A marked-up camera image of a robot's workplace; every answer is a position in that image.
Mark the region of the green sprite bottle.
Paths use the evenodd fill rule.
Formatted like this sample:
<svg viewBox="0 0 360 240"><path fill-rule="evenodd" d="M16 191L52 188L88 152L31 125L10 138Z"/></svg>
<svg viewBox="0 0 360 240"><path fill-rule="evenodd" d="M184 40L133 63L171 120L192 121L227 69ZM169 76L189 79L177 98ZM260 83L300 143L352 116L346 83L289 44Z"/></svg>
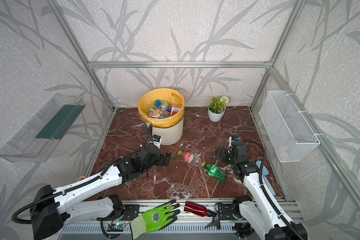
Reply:
<svg viewBox="0 0 360 240"><path fill-rule="evenodd" d="M219 182L225 182L226 178L228 177L225 171L216 165L203 162L202 167L205 169L205 171L210 177L218 180Z"/></svg>

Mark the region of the pink label clear bottle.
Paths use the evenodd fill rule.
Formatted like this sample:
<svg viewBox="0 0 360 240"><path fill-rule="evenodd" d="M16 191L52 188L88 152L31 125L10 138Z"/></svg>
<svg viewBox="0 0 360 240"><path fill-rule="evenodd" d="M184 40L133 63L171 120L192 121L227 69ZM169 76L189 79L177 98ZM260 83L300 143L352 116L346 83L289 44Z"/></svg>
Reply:
<svg viewBox="0 0 360 240"><path fill-rule="evenodd" d="M189 165L200 167L202 164L201 158L193 153L178 151L178 155Z"/></svg>

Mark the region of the orange label bottle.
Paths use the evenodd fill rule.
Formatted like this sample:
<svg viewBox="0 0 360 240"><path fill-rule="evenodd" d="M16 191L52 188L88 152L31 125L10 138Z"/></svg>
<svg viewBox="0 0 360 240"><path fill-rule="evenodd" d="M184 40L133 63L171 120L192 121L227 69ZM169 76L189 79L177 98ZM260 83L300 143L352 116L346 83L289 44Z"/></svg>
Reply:
<svg viewBox="0 0 360 240"><path fill-rule="evenodd" d="M170 117L170 114L168 112L163 112L159 109L152 110L149 113L149 117L153 119L166 119Z"/></svg>

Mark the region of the yellow red label bottle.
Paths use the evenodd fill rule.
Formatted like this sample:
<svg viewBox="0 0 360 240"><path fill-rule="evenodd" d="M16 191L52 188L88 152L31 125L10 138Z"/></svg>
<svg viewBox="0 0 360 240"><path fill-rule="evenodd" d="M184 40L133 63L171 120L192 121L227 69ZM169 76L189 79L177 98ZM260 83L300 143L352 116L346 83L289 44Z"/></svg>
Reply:
<svg viewBox="0 0 360 240"><path fill-rule="evenodd" d="M181 105L172 105L171 116L176 115L182 109Z"/></svg>

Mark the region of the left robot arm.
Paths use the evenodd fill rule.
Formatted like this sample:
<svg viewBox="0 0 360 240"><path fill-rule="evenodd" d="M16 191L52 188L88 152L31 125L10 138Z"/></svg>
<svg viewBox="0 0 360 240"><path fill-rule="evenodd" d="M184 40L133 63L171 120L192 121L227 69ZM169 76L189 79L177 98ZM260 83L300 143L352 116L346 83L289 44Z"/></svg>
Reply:
<svg viewBox="0 0 360 240"><path fill-rule="evenodd" d="M150 143L111 162L102 172L76 183L53 189L39 189L34 201L15 211L11 220L32 225L35 240L56 234L64 226L84 220L110 221L122 217L126 210L118 196L96 201L87 199L112 187L139 178L153 166L168 166L171 153L160 153Z"/></svg>

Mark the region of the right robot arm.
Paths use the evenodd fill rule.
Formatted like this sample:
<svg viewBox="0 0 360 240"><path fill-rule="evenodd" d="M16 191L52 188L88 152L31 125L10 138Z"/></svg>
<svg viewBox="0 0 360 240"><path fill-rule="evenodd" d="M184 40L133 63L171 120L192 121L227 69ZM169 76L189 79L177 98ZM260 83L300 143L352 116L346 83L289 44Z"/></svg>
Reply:
<svg viewBox="0 0 360 240"><path fill-rule="evenodd" d="M262 150L260 166L249 160L246 143L253 143ZM234 198L233 211L247 220L261 240L308 239L305 227L289 217L266 185L263 170L267 154L261 144L231 136L227 149L216 149L215 159L229 164L234 174L250 191L251 196L242 195Z"/></svg>

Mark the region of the white ribbed trash bin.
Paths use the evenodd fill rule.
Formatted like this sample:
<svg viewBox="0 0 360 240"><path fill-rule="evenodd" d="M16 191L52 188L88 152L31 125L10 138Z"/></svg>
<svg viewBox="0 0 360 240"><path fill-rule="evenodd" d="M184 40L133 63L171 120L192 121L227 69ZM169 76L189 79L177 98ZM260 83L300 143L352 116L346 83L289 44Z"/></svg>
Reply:
<svg viewBox="0 0 360 240"><path fill-rule="evenodd" d="M175 125L162 128L158 125L153 126L153 134L161 137L161 145L169 146L177 143L183 136L184 118Z"/></svg>

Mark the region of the potted artificial plant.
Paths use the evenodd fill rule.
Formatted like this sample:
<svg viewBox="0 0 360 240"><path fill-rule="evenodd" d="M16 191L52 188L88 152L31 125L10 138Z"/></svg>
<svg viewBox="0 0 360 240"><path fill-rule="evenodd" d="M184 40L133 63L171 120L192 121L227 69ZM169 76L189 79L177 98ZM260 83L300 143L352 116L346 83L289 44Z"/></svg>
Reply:
<svg viewBox="0 0 360 240"><path fill-rule="evenodd" d="M216 123L219 122L226 111L227 105L231 102L230 97L211 97L211 102L208 105L209 119Z"/></svg>

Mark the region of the red spray bottle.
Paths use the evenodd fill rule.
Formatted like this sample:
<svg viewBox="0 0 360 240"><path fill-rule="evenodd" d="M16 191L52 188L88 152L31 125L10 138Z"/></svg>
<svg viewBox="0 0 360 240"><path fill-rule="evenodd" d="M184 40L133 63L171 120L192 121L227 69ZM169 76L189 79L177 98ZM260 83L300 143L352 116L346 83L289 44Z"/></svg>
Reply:
<svg viewBox="0 0 360 240"><path fill-rule="evenodd" d="M207 209L205 206L199 205L194 202L186 202L184 206L184 211L192 213L199 217L215 217L216 213Z"/></svg>

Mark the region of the green work glove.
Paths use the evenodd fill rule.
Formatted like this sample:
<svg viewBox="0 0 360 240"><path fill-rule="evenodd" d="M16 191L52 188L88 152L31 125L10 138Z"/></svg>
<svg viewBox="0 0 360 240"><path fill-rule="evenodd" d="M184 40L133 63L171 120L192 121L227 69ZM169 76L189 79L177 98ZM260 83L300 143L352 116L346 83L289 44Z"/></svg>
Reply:
<svg viewBox="0 0 360 240"><path fill-rule="evenodd" d="M136 240L143 234L162 230L174 223L181 212L179 207L180 204L172 199L136 217L130 222L132 240Z"/></svg>

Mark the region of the small clay pot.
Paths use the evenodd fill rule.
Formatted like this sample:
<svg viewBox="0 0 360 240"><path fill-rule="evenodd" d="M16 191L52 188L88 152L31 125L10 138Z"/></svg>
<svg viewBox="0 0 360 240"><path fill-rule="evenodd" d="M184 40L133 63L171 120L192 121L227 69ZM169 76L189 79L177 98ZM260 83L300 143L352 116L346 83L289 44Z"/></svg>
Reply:
<svg viewBox="0 0 360 240"><path fill-rule="evenodd" d="M82 180L84 180L85 178L86 178L85 176L80 176L80 177L77 179L77 182L82 181Z"/></svg>

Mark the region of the left circuit board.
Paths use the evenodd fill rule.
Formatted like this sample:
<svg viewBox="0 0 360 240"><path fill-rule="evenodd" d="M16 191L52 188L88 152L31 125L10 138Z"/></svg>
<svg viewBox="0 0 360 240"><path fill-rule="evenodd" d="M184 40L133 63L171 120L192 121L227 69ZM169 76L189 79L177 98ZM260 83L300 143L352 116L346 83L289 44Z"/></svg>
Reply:
<svg viewBox="0 0 360 240"><path fill-rule="evenodd" d="M120 223L120 222L112 222L108 224L107 231L108 232L123 232L129 223Z"/></svg>

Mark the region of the clear acrylic wall shelf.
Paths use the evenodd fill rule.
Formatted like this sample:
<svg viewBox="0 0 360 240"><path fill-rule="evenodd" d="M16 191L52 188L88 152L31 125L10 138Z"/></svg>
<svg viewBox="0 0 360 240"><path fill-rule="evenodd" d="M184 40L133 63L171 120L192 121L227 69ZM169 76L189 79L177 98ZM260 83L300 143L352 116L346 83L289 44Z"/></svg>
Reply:
<svg viewBox="0 0 360 240"><path fill-rule="evenodd" d="M85 108L82 97L55 94L4 147L11 163L44 163Z"/></svg>

